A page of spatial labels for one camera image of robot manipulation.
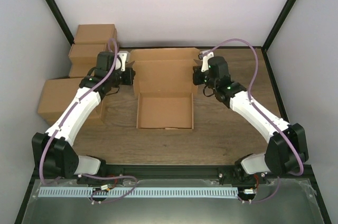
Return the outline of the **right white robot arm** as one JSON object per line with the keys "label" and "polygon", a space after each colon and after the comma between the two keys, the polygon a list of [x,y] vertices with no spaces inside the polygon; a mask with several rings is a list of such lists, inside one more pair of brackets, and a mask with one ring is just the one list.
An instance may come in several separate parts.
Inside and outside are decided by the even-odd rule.
{"label": "right white robot arm", "polygon": [[248,154],[235,162],[236,180],[247,183],[258,173],[302,175],[308,160],[304,128],[277,117],[256,101],[243,85],[231,80],[224,57],[210,52],[200,54],[199,60],[201,65],[193,67],[194,85],[211,89],[217,101],[242,116],[268,143],[265,152]]}

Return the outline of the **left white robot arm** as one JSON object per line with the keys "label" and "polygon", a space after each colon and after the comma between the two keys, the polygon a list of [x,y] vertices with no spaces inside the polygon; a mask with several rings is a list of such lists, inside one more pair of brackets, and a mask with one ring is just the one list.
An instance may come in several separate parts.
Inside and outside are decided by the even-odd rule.
{"label": "left white robot arm", "polygon": [[73,144],[91,112],[113,88],[133,85],[135,71],[127,66],[129,59],[128,51],[100,52],[96,66],[82,78],[75,97],[59,119],[45,133],[33,136],[33,156],[42,183],[45,172],[57,178],[85,176],[97,184],[107,180],[106,161],[78,155]]}

